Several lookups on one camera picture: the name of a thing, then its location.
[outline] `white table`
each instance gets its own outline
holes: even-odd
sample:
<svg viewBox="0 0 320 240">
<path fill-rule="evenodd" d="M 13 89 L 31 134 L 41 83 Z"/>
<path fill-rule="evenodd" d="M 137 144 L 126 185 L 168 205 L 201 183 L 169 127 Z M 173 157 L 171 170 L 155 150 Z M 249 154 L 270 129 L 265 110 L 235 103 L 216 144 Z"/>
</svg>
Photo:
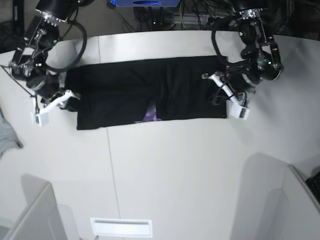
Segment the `white table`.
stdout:
<svg viewBox="0 0 320 240">
<path fill-rule="evenodd" d="M 152 219 L 155 240 L 254 240 L 286 165 L 307 177 L 320 163 L 320 42 L 275 39 L 285 71 L 258 87 L 247 121 L 76 131 L 76 114 L 55 109 L 38 128 L 29 120 L 32 101 L 0 71 L 0 106 L 25 146 L 0 160 L 0 223 L 15 221 L 37 177 L 52 182 L 62 217 L 83 239 L 93 239 L 96 217 Z M 236 32 L 219 32 L 217 41 L 223 55 L 240 59 Z M 60 43 L 50 63 L 65 66 L 76 45 Z M 1 54 L 0 64 L 12 55 Z M 91 38 L 80 64 L 207 55 L 215 55 L 208 31 L 128 33 Z"/>
</svg>

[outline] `gray cloth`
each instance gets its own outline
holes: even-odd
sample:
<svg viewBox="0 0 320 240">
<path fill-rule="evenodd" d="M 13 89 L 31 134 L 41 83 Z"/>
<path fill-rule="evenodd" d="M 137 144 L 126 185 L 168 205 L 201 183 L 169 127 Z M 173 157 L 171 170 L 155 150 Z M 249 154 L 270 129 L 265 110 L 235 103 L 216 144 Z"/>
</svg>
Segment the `gray cloth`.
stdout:
<svg viewBox="0 0 320 240">
<path fill-rule="evenodd" d="M 21 144 L 13 128 L 4 119 L 0 109 L 0 158 L 5 151 L 12 148 L 21 148 Z"/>
</svg>

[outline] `black cloth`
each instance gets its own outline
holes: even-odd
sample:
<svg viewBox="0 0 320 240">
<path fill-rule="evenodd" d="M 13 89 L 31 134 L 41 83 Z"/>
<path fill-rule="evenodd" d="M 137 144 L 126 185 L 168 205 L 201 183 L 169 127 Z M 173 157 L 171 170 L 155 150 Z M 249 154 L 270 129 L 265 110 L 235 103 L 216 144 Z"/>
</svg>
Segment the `black cloth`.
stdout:
<svg viewBox="0 0 320 240">
<path fill-rule="evenodd" d="M 217 85 L 202 79 L 215 71 L 217 56 L 138 60 L 73 68 L 65 84 L 81 94 L 78 130 L 141 122 L 151 102 L 164 121 L 226 118 L 226 104 L 211 103 Z"/>
</svg>

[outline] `purple fabric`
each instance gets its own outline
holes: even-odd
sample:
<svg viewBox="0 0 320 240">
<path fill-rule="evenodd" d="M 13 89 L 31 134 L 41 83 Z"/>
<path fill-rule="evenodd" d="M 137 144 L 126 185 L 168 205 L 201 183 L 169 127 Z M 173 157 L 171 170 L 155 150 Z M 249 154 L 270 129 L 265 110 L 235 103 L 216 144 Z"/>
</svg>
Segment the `purple fabric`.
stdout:
<svg viewBox="0 0 320 240">
<path fill-rule="evenodd" d="M 136 121 L 136 124 L 139 123 L 148 123 L 148 122 L 158 122 L 162 121 L 162 119 L 157 118 L 157 108 L 156 108 L 156 103 L 151 102 L 150 105 L 148 106 L 145 116 L 142 121 Z"/>
</svg>

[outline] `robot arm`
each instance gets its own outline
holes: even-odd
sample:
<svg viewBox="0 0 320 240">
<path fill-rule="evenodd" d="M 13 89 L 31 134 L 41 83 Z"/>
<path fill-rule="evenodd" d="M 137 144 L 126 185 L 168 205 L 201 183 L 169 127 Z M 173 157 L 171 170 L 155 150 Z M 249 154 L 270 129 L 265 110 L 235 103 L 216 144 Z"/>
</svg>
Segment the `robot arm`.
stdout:
<svg viewBox="0 0 320 240">
<path fill-rule="evenodd" d="M 66 72 L 80 60 L 87 44 L 85 28 L 76 21 L 70 21 L 71 15 L 78 7 L 91 4 L 94 0 L 40 0 L 36 7 L 37 15 L 32 20 L 24 38 L 18 43 L 10 63 L 11 73 L 17 80 L 26 81 L 28 88 L 42 97 L 43 103 L 52 108 L 54 103 L 66 106 L 66 100 L 75 95 L 60 88 L 59 73 Z M 268 8 L 266 0 L 225 0 L 234 11 L 234 15 L 219 19 L 212 30 L 212 43 L 225 72 L 207 76 L 224 91 L 228 98 L 240 108 L 248 110 L 248 94 L 262 80 L 276 79 L 283 66 L 278 45 L 270 31 L 263 11 Z M 57 69 L 46 64 L 48 52 L 60 40 L 58 24 L 66 22 L 78 27 L 83 34 L 83 44 L 77 58 L 67 67 Z M 238 26 L 241 40 L 246 48 L 241 52 L 243 61 L 231 63 L 223 57 L 216 42 L 216 31 L 221 25 L 234 23 Z M 263 50 L 269 46 L 270 53 Z M 32 55 L 24 55 L 25 48 L 32 48 Z M 35 106 L 35 115 L 39 114 Z M 248 114 L 241 113 L 239 118 Z"/>
<path fill-rule="evenodd" d="M 249 98 L 255 93 L 256 86 L 263 80 L 273 81 L 278 78 L 283 65 L 279 48 L 272 35 L 264 12 L 268 10 L 265 0 L 229 0 L 234 15 L 218 19 L 213 25 L 211 40 L 219 61 L 225 65 L 224 72 L 212 76 L 202 76 L 214 81 L 220 91 L 224 91 L 232 102 L 231 114 L 236 118 L 247 119 Z M 220 53 L 216 32 L 221 26 L 233 23 L 238 28 L 239 36 L 245 44 L 241 52 L 242 61 L 229 62 Z"/>
</svg>

